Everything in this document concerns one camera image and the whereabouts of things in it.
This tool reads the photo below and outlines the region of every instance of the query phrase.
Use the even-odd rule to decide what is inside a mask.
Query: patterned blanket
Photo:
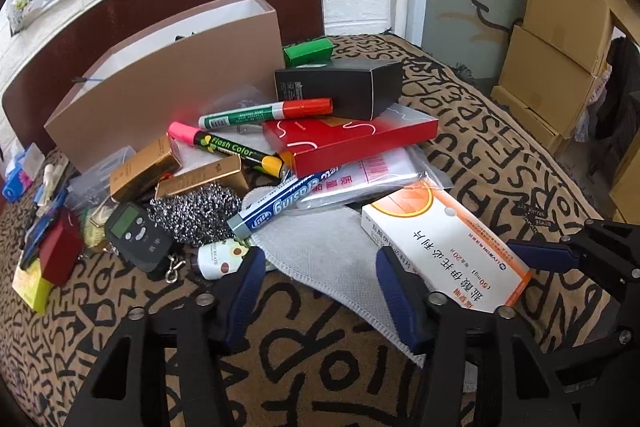
[[[401,102],[440,120],[423,144],[453,180],[451,193],[503,239],[556,241],[599,217],[556,161],[510,117],[452,71],[395,36],[333,38],[334,57],[401,60]],[[52,291],[44,316],[12,291],[18,236],[30,198],[0,219],[0,375],[38,425],[62,426],[82,381],[121,318],[206,289],[185,274],[151,282],[111,255],[79,260]],[[543,349],[583,343],[609,296],[578,271],[536,273],[517,306]],[[175,353],[167,352],[172,425],[182,425]],[[377,331],[332,299],[279,273],[267,275],[245,338],[222,360],[239,426],[402,425],[419,370]],[[462,425],[471,418],[466,397]]]

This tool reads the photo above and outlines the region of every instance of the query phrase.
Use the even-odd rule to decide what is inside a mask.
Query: brown headboard
[[[147,26],[212,0],[103,0],[64,28],[17,74],[2,108],[18,139],[43,152],[55,144],[44,123],[81,76],[110,47]],[[278,13],[282,44],[324,34],[322,0],[266,0]]]

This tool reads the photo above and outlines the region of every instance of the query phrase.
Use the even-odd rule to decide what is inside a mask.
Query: red box
[[[71,277],[78,254],[82,251],[82,235],[78,220],[65,207],[40,245],[38,256],[42,277],[63,287]]]
[[[319,117],[268,121],[262,124],[270,145],[298,178],[389,149],[435,138],[438,120],[392,104],[371,121]]]

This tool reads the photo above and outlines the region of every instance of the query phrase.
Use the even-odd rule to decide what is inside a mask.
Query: blue gripper pad
[[[578,267],[578,259],[572,255],[568,245],[510,239],[507,246],[534,270],[566,273]]]
[[[227,316],[225,344],[230,347],[242,339],[264,280],[266,262],[264,252],[257,247],[252,247],[250,250],[255,251],[253,262],[242,281],[242,285],[236,294],[233,304],[231,304]]]
[[[378,250],[376,275],[400,340],[420,355],[434,339],[426,328],[427,287],[419,276],[405,272],[391,247]]]

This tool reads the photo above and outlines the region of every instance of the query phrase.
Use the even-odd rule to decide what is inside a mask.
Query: blue erasing pen
[[[328,171],[318,172],[318,174],[309,174],[300,179],[295,176],[289,178],[269,194],[255,201],[245,210],[238,212],[227,221],[227,224],[237,239],[246,239],[268,220],[273,219],[273,217],[311,192],[324,179],[335,174],[338,168],[334,167]]]

